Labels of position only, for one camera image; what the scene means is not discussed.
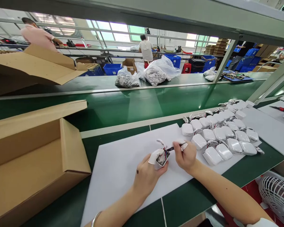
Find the blue tray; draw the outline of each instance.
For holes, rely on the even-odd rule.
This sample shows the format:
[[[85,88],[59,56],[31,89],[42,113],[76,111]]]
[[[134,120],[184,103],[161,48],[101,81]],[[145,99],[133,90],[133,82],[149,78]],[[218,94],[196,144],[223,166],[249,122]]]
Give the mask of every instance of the blue tray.
[[[247,82],[247,81],[252,81],[252,80],[254,80],[254,78],[251,78],[251,77],[245,77],[243,80],[239,80],[239,79],[231,79],[231,78],[229,78],[229,77],[226,77],[226,76],[224,76],[223,77],[223,79],[224,80],[228,80],[228,81],[230,81],[230,82]]]

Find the pink shirt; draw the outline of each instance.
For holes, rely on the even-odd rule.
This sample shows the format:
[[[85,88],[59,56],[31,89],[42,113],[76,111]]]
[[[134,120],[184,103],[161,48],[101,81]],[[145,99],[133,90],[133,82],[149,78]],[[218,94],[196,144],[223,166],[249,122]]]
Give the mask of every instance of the pink shirt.
[[[43,29],[26,24],[25,28],[21,29],[20,32],[23,38],[31,44],[36,44],[38,46],[58,52],[52,42],[54,36]]]

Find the person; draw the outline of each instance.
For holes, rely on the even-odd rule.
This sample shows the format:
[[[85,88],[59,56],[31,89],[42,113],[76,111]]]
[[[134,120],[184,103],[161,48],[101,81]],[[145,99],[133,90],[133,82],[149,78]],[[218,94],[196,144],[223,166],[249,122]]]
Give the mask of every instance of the person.
[[[152,62],[154,60],[152,51],[155,50],[152,43],[146,39],[145,35],[141,35],[141,42],[139,44],[139,53],[142,53],[142,57],[145,63]]]
[[[191,142],[187,142],[183,151],[178,142],[173,142],[173,146],[177,164],[196,178],[232,217],[247,227],[277,227],[250,195],[197,160],[197,150]],[[150,156],[148,154],[138,165],[134,183],[128,192],[97,214],[86,227],[120,227],[136,212],[168,168],[167,162],[163,168],[155,170],[154,165],[148,163]]]
[[[25,27],[21,29],[20,32],[27,42],[30,42],[31,44],[36,44],[38,46],[50,49],[55,52],[58,51],[52,41],[57,42],[59,45],[63,45],[61,40],[55,38],[53,35],[44,31],[43,29],[38,28],[38,26],[33,20],[27,17],[23,17],[22,22],[25,24]]]
[[[236,54],[236,56],[232,59],[231,63],[229,64],[227,70],[235,71],[236,68],[239,65],[240,60],[246,55],[246,53],[249,51],[250,48],[253,48],[255,43],[252,42],[245,42],[245,44],[237,45],[237,48],[240,49],[240,51]]]
[[[283,63],[284,62],[284,55],[280,54],[279,55],[279,59],[277,60],[273,60],[272,62],[276,62],[276,63]]]

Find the silver bracelet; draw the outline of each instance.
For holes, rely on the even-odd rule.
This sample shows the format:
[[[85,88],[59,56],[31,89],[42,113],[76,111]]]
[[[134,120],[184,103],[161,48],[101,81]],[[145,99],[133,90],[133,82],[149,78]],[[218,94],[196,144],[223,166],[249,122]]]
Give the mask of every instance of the silver bracelet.
[[[96,222],[96,220],[97,220],[97,217],[101,214],[101,212],[102,212],[102,211],[100,211],[99,213],[96,214],[96,216],[95,216],[94,219],[92,220],[92,225],[91,225],[91,227],[94,227],[94,224],[95,224],[95,222]]]

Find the red-handled tool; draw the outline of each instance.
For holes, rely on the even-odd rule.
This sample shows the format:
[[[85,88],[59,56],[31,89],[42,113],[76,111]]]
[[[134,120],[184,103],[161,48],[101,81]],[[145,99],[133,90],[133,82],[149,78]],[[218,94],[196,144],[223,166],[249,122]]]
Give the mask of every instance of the red-handled tool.
[[[280,111],[283,111],[283,112],[284,112],[284,108],[283,108],[283,107],[273,107],[273,106],[270,106],[270,107],[275,108],[275,109],[278,109],[278,110],[280,110]]]

